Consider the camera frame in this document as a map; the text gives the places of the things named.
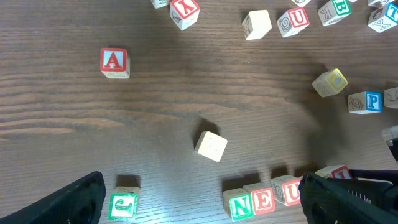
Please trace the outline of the green N wooden block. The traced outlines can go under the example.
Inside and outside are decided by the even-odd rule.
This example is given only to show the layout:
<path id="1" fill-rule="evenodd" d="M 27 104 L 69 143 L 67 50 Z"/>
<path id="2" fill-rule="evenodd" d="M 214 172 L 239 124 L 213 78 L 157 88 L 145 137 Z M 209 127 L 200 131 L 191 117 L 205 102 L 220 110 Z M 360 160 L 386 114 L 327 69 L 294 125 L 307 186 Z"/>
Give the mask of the green N wooden block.
<path id="1" fill-rule="evenodd" d="M 224 191 L 223 205 L 232 221 L 241 221 L 254 216 L 252 197 L 242 188 Z"/>

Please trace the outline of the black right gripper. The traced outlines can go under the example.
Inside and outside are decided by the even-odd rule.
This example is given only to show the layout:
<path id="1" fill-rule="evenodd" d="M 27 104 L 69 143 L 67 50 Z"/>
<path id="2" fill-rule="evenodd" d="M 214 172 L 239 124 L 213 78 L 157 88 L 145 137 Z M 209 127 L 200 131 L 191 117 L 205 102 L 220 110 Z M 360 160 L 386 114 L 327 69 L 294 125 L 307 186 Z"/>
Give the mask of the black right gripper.
<path id="1" fill-rule="evenodd" d="M 397 138 L 387 142 L 397 162 Z M 397 170 L 349 170 L 354 178 L 375 179 L 390 182 L 393 186 L 385 193 L 386 210 L 397 210 Z"/>

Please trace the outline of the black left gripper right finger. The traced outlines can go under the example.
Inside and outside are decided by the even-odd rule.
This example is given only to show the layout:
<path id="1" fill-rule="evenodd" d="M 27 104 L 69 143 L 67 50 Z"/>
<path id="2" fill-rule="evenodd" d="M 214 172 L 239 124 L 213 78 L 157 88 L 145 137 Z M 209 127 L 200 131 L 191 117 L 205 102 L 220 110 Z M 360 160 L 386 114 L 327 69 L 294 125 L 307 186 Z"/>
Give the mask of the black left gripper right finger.
<path id="1" fill-rule="evenodd" d="M 304 174 L 300 198 L 309 223 L 397 223 L 397 210 L 386 210 L 388 181 L 324 178 Z"/>

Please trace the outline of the blue P wooden block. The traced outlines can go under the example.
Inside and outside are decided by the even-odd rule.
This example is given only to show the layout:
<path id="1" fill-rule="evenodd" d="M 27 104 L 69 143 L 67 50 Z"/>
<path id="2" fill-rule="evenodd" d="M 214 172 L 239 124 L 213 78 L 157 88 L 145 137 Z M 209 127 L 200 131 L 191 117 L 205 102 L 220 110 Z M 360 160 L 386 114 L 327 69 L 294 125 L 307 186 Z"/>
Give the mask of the blue P wooden block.
<path id="1" fill-rule="evenodd" d="M 383 108 L 382 94 L 364 91 L 348 96 L 348 111 L 354 114 L 381 113 Z"/>

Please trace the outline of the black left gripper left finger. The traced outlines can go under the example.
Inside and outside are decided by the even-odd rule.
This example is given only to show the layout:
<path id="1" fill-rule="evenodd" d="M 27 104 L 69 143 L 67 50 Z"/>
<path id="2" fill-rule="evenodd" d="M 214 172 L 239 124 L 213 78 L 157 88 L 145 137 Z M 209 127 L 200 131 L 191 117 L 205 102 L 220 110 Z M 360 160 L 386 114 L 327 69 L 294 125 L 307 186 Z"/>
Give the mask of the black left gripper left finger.
<path id="1" fill-rule="evenodd" d="M 101 172 L 94 171 L 39 201 L 1 218 L 1 224 L 98 223 L 106 196 Z"/>

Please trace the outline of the red E wooden block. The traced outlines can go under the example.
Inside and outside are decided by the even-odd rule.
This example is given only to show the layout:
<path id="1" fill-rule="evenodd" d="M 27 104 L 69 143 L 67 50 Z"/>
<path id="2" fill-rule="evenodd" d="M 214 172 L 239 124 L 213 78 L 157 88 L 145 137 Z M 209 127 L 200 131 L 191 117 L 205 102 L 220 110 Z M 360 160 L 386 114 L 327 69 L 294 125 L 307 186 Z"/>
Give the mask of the red E wooden block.
<path id="1" fill-rule="evenodd" d="M 250 193 L 255 216 L 272 213 L 276 210 L 273 188 L 262 182 L 244 185 Z"/>

